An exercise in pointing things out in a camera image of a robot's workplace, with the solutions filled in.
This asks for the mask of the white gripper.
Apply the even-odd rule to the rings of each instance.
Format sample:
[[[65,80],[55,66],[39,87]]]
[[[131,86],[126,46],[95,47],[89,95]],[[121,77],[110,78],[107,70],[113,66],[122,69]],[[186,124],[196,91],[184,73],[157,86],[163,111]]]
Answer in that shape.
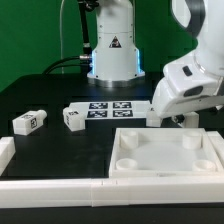
[[[184,126],[185,121],[185,116],[182,114],[221,105],[224,105],[224,96],[177,96],[165,79],[158,83],[152,100],[152,106],[158,117],[173,116],[172,121],[180,127]]]

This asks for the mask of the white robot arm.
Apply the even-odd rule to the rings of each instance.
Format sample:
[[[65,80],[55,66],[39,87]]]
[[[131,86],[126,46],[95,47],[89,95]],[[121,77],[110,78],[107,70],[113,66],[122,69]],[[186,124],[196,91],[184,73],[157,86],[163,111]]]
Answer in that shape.
[[[133,6],[129,0],[88,0],[97,17],[98,44],[89,54],[88,81],[126,87],[145,76],[133,41]],[[172,15],[198,41],[197,47],[165,65],[146,124],[164,118],[224,106],[224,0],[171,0]]]

